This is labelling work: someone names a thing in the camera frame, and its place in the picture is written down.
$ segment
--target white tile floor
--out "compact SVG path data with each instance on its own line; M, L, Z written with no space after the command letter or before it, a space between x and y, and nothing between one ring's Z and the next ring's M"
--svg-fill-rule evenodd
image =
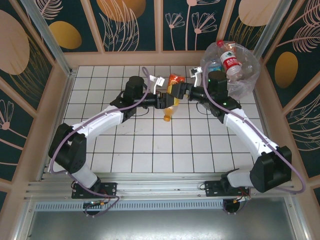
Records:
M187 76L187 82L192 83L191 67L147 68L152 75L168 78L170 73L176 73ZM79 123L105 109L125 89L130 76L144 77L141 68L80 66L64 122ZM262 130L253 94L240 103ZM198 110L195 102L181 100L173 120L165 122L162 110L149 108L147 113L138 108L136 117L108 129L88 144L86 163L96 173L223 173L252 168L253 159L240 139L207 114L202 105Z

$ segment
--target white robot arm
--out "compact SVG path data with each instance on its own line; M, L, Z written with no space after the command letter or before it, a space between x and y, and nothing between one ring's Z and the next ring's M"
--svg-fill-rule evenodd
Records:
M241 105L233 98L228 96L227 80L211 79L208 85L210 96L224 108L244 117L249 121ZM131 106L142 97L143 92L143 78L134 76L128 81L123 97L117 97L110 106L102 111L101 117L90 122L88 125L85 122L77 123L73 126L62 124L58 127L53 142L49 150L49 156L52 157L61 143L62 139L73 130L85 125L77 131L68 142L66 142L59 151L55 161L66 169L74 178L82 183L86 188L94 191L100 191L100 179L88 168L86 162L86 146L87 143L107 129L119 125L129 119L136 113L136 108L125 111L115 110L112 113L107 113L109 110L121 109L123 107ZM204 105L221 123L230 128L244 143L250 151L255 164L253 169L236 169L222 175L222 185L227 192L230 188L238 187L255 187L260 192L265 192L291 179L291 170L288 169L281 160L266 146L259 138L257 133L253 131L247 124L232 114L221 111L219 108L210 104L204 89L201 86L194 86L190 83L179 83L172 86L171 94L148 93L146 99L139 107L155 107L156 109L164 109L174 104L174 97L183 99L184 95L188 95L189 101L199 101ZM278 149L278 151L290 162L291 152L287 147L279 148L279 146L264 136L269 145Z

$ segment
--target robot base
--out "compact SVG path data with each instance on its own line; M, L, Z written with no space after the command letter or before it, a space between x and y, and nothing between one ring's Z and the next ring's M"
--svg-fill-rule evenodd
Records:
M246 194L249 194L249 189L241 188ZM237 197L241 196L242 192L238 187L231 187L226 191L221 181L205 181L204 182L205 195L207 197Z
M101 182L99 194L108 194L115 196L117 194L117 183L116 182ZM79 184L75 183L72 190L72 199L103 199L102 196L94 195L85 189L83 189Z

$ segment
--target orange bottle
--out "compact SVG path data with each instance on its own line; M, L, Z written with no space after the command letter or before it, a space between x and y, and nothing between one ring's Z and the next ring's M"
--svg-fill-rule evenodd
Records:
M180 75L177 75L175 73L171 73L168 81L168 87L166 89L166 92L168 94L171 93L172 85L173 84L178 84L178 83L184 83L186 81L186 78ZM167 107L163 110L164 112L164 117L163 120L166 122L170 122L172 115L177 111L179 105L179 99L174 98L174 105Z

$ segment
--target plastic bottle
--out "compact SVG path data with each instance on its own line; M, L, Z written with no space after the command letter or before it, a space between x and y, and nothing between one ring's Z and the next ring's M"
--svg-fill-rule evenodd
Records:
M221 71L222 66L221 66L221 61L219 58L212 58L210 59L210 64L208 66L208 73L211 71Z
M169 81L168 81L168 87L166 89L166 92L168 94L171 93L171 89L172 89L172 85L173 84L178 84L178 83L184 83L186 81L186 78L183 76L179 76L177 74L170 74L169 77ZM165 120L166 122L170 122L172 115L177 111L178 109L178 105L179 105L179 99L178 98L174 98L174 105L167 107L163 110L164 112L164 117L163 120Z
M222 40L217 41L216 44L219 47L218 53L221 56L220 60L226 75L230 80L239 80L243 76L243 73L235 53Z

